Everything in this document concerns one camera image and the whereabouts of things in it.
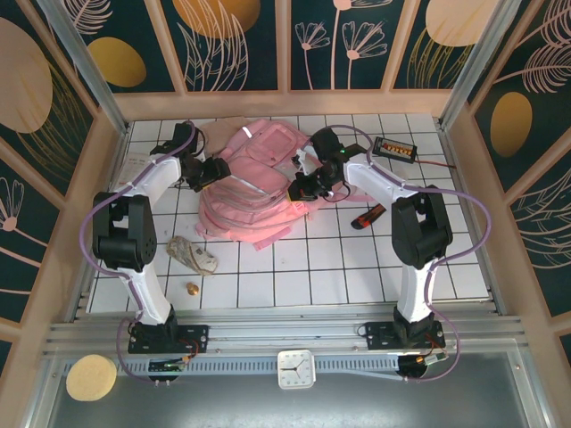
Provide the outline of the round yellow sponge disc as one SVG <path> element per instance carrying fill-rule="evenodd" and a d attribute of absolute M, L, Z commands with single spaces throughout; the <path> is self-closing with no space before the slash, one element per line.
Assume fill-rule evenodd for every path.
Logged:
<path fill-rule="evenodd" d="M 81 358 L 70 369 L 66 391 L 77 401 L 97 401 L 107 395 L 117 378 L 114 362 L 104 356 L 91 354 Z"/>

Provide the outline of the black board with orange connectors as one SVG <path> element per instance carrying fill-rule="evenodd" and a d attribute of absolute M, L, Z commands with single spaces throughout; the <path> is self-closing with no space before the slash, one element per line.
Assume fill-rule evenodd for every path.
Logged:
<path fill-rule="evenodd" d="M 418 148 L 414 144 L 378 136 L 374 141 L 372 153 L 376 156 L 412 164 L 417 160 Z"/>

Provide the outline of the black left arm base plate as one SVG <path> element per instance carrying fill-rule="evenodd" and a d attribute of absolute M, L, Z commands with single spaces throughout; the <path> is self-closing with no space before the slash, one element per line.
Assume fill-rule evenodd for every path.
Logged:
<path fill-rule="evenodd" d="M 207 325 L 136 324 L 128 329 L 128 354 L 193 354 L 205 353 L 209 339 Z"/>

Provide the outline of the orange black utility knife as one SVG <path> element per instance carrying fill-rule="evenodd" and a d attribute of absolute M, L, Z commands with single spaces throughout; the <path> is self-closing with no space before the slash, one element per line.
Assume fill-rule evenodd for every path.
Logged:
<path fill-rule="evenodd" d="M 379 219 L 384 213 L 386 212 L 386 208 L 381 205 L 377 204 L 364 214 L 359 215 L 356 217 L 352 222 L 352 228 L 356 230 L 362 230 L 366 227 L 371 226 L 377 219 Z"/>

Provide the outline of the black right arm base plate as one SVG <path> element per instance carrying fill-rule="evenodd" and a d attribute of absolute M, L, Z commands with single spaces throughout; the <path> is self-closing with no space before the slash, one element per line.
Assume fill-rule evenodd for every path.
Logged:
<path fill-rule="evenodd" d="M 406 328 L 396 322 L 368 322 L 364 325 L 369 350 L 429 350 L 445 348 L 446 340 L 443 326 L 434 321 L 428 328 L 410 335 Z"/>

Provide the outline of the small black controller board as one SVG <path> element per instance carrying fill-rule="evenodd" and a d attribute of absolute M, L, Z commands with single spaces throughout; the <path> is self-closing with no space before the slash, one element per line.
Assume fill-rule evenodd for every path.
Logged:
<path fill-rule="evenodd" d="M 148 363 L 147 371 L 150 373 L 182 372 L 190 365 L 192 357 L 172 359 L 151 359 Z"/>

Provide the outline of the pink school backpack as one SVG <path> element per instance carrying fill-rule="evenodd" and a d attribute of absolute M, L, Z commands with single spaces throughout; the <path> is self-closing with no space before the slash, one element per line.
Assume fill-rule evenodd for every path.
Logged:
<path fill-rule="evenodd" d="M 351 185 L 347 196 L 340 184 L 327 199 L 292 202 L 287 189 L 299 172 L 292 163 L 308 137 L 281 120 L 258 119 L 230 138 L 216 156 L 227 162 L 231 175 L 200 192 L 195 232 L 212 239 L 251 243 L 261 250 L 291 233 L 306 215 L 342 199 L 371 202 L 373 199 Z M 317 155 L 306 151 L 316 168 Z"/>

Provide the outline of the aluminium frame post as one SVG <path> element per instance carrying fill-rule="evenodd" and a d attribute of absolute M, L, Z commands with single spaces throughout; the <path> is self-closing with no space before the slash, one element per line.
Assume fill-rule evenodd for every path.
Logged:
<path fill-rule="evenodd" d="M 438 131 L 445 131 L 458 117 L 468 96 L 476 86 L 477 80 L 484 75 L 484 70 L 492 63 L 492 57 L 499 50 L 501 40 L 508 32 L 509 26 L 517 22 L 517 13 L 521 4 L 530 1 L 499 0 L 494 7 L 482 35 L 461 69 L 443 113 L 436 121 Z"/>
<path fill-rule="evenodd" d="M 55 33 L 62 41 L 66 51 L 78 66 L 95 98 L 108 116 L 114 128 L 122 135 L 127 133 L 127 122 L 115 102 L 112 91 L 103 79 L 101 72 L 87 50 L 80 34 L 75 30 L 73 23 L 60 0 L 37 0 L 39 7 L 48 22 L 53 26 Z"/>

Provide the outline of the white square clock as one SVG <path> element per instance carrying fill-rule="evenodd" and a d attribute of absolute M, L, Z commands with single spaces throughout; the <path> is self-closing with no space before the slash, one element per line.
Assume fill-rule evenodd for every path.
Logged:
<path fill-rule="evenodd" d="M 309 350 L 283 350 L 277 354 L 277 382 L 280 389 L 309 389 L 316 378 L 315 358 Z"/>

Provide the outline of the white packet with red print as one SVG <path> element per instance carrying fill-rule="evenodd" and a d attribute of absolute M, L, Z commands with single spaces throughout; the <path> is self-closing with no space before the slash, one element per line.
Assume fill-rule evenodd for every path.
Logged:
<path fill-rule="evenodd" d="M 132 182 L 150 163 L 150 156 L 144 153 L 130 152 L 121 167 L 119 176 L 114 183 L 113 189 L 119 189 L 128 182 Z"/>

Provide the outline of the aluminium mounting rail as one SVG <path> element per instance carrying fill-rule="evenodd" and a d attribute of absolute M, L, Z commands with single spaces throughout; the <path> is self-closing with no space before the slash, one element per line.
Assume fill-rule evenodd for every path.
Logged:
<path fill-rule="evenodd" d="M 385 306 L 332 306 L 198 310 L 180 315 L 179 322 L 209 326 L 210 357 L 267 356 L 289 349 L 325 355 L 366 351 L 360 326 L 392 317 Z M 448 317 L 468 352 L 505 350 L 528 343 L 518 317 L 500 316 L 487 306 L 451 306 Z M 82 317 L 73 323 L 54 324 L 41 350 L 50 357 L 112 355 L 119 321 L 118 317 Z"/>

